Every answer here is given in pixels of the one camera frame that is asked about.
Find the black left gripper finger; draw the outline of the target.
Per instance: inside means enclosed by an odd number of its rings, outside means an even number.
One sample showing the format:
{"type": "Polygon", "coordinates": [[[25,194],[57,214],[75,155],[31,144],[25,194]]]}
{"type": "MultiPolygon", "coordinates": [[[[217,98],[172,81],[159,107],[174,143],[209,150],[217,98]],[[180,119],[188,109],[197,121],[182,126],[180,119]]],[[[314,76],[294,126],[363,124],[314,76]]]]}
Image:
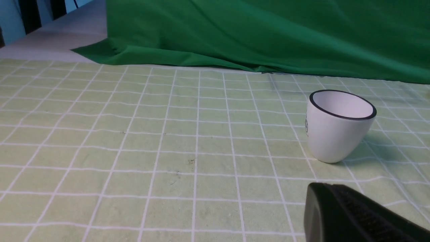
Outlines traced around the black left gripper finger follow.
{"type": "Polygon", "coordinates": [[[429,230],[342,184],[310,183],[307,242],[428,242],[429,230]]]}

